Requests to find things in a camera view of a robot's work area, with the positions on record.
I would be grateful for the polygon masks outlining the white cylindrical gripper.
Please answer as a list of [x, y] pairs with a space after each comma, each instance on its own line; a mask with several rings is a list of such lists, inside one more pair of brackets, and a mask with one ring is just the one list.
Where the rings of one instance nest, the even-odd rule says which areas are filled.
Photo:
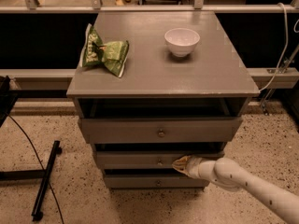
[[187, 155], [173, 161], [172, 167], [176, 171], [191, 178], [204, 179], [206, 177], [204, 170], [205, 162], [206, 159]]

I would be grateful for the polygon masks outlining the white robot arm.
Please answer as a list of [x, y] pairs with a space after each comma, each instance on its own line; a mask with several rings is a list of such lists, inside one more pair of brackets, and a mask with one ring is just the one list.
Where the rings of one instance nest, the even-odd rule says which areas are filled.
[[172, 167], [190, 178], [204, 179], [223, 189], [244, 189], [287, 224], [299, 224], [298, 196], [251, 174], [231, 159], [213, 161], [183, 156]]

